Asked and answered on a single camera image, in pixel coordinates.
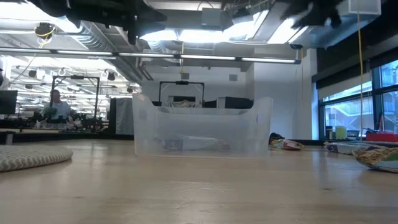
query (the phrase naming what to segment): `glass window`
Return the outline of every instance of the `glass window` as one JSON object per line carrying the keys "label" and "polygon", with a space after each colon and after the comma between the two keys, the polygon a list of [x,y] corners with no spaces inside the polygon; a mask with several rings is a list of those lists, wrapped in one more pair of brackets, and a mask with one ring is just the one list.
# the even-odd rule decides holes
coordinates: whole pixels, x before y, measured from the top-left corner
{"label": "glass window", "polygon": [[392,133],[398,133],[397,106],[398,91],[383,94],[383,122],[380,129]]}
{"label": "glass window", "polygon": [[381,72],[381,86],[387,87],[398,84],[397,78],[398,60],[380,67]]}
{"label": "glass window", "polygon": [[[345,126],[347,130],[361,130],[361,100],[349,100],[325,106],[326,126]],[[373,100],[363,98],[363,128],[374,129]]]}
{"label": "glass window", "polygon": [[[367,92],[372,90],[372,81],[368,81],[366,83],[363,83],[362,85],[362,92]],[[349,88],[347,90],[341,91],[339,93],[333,94],[331,96],[328,96],[323,99],[323,101],[330,101],[330,100],[335,100],[335,99],[340,99],[346,96],[352,96],[355,94],[361,93],[361,85],[354,86],[352,88]]]}

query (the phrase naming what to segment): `clear plastic bin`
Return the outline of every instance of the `clear plastic bin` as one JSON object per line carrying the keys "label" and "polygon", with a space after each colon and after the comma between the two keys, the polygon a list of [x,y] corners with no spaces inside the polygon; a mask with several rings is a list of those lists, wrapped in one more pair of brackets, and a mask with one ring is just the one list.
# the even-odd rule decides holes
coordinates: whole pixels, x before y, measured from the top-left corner
{"label": "clear plastic bin", "polygon": [[245,157],[267,155],[272,99],[249,110],[156,107],[133,94],[134,138],[140,156]]}

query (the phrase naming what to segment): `yellow cable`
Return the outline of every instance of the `yellow cable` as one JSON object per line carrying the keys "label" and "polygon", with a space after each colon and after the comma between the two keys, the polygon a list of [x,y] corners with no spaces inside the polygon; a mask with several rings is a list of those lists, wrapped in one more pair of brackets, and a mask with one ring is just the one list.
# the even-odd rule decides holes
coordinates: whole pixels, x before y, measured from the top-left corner
{"label": "yellow cable", "polygon": [[361,40],[361,16],[359,15],[359,1],[358,1],[358,43],[359,43],[359,66],[361,67],[361,138],[363,134],[363,60],[362,60],[362,40]]}
{"label": "yellow cable", "polygon": [[48,35],[52,34],[52,32],[54,32],[54,30],[55,30],[55,26],[54,26],[54,28],[53,28],[50,32],[48,32],[48,33],[46,33],[46,34],[36,34],[36,36],[38,36],[38,37],[45,37],[45,36],[48,36]]}
{"label": "yellow cable", "polygon": [[304,50],[301,49],[301,105],[303,105],[304,102],[304,64],[303,64],[303,58],[304,58]]}

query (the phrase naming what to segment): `hanging cable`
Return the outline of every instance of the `hanging cable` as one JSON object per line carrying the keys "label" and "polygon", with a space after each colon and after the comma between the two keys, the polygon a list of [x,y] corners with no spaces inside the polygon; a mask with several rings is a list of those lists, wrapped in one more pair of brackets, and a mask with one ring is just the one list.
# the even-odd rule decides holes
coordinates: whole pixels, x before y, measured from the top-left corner
{"label": "hanging cable", "polygon": [[[47,36],[45,37],[44,41],[42,42],[42,44],[40,44],[39,49],[42,49],[44,47],[45,44],[47,44],[47,38],[49,37],[49,35],[55,30],[52,29],[52,31],[50,33],[47,34]],[[15,82],[24,72],[26,72],[26,70],[29,68],[29,66],[32,64],[33,60],[35,60],[37,54],[34,54],[32,60],[30,60],[30,62],[27,64],[26,68],[15,78],[13,79],[10,84],[12,84],[13,82]]]}
{"label": "hanging cable", "polygon": [[304,102],[304,50],[301,49],[301,104],[303,105]]}
{"label": "hanging cable", "polygon": [[207,3],[207,4],[209,4],[212,8],[214,8],[213,7],[213,5],[210,3],[210,2],[208,2],[208,1],[201,1],[200,3],[199,3],[199,5],[198,5],[198,8],[197,8],[197,11],[199,11],[199,7],[202,5],[202,3]]}
{"label": "hanging cable", "polygon": [[362,38],[361,38],[361,15],[359,14],[360,5],[358,1],[358,44],[359,44],[359,66],[361,67],[361,138],[363,134],[363,59],[362,59]]}

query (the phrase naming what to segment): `wall vent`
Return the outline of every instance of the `wall vent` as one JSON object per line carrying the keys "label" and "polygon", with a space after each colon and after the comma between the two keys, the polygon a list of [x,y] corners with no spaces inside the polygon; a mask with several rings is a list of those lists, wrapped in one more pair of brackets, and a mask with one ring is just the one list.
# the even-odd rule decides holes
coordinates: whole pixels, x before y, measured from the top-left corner
{"label": "wall vent", "polygon": [[229,74],[229,80],[236,82],[238,80],[238,75],[237,74]]}

